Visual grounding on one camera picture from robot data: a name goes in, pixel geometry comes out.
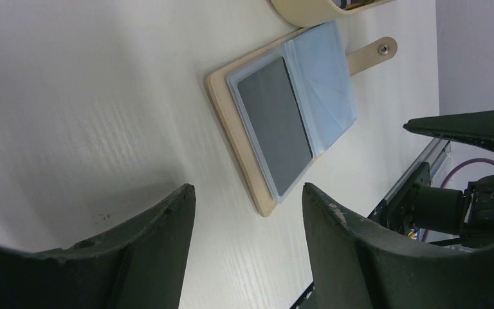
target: white wall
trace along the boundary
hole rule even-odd
[[[438,71],[441,114],[494,109],[494,1],[437,0]],[[454,143],[454,165],[494,153]],[[494,167],[475,164],[453,178],[450,187],[494,174]]]
[[[289,308],[312,279],[302,186],[256,213],[203,78],[292,29],[268,0],[0,0],[0,244],[66,247],[189,182],[180,308]],[[438,114],[434,1],[340,29],[399,51],[353,78],[359,117],[301,182],[366,215],[429,140],[401,125]]]

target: wooden board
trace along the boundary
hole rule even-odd
[[[277,202],[273,199],[270,190],[268,189],[262,169],[253,147],[251,146],[251,142],[249,141],[249,137],[243,126],[243,122],[228,88],[228,84],[226,83],[226,76],[309,29],[310,28],[301,28],[289,33],[213,72],[206,80],[209,95],[211,96],[213,105],[221,119],[224,130],[228,135],[228,139],[232,144],[235,155],[243,171],[243,175],[245,176],[247,186],[251,192],[251,197],[253,198],[258,212],[264,217],[268,217],[271,214],[277,206]],[[380,55],[378,53],[378,46],[381,44],[387,44],[389,46],[389,52],[386,55]],[[397,48],[397,42],[393,38],[384,37],[358,51],[354,51],[347,56],[350,75],[357,74],[378,63],[393,58]]]

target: purple cable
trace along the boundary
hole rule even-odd
[[[446,176],[446,178],[444,178],[444,181],[440,185],[440,188],[445,188],[446,185],[448,184],[448,182],[450,181],[450,179],[452,179],[452,177],[460,169],[462,169],[463,167],[466,167],[467,165],[473,164],[473,163],[487,163],[487,164],[491,164],[491,165],[494,166],[494,160],[488,159],[488,158],[474,158],[474,159],[467,160],[467,161],[459,164],[455,168],[453,168],[452,171],[450,171],[450,173]],[[425,233],[423,233],[423,237],[421,238],[421,241],[425,242],[425,240],[427,239],[427,235],[428,234],[429,234],[429,230],[425,230]]]

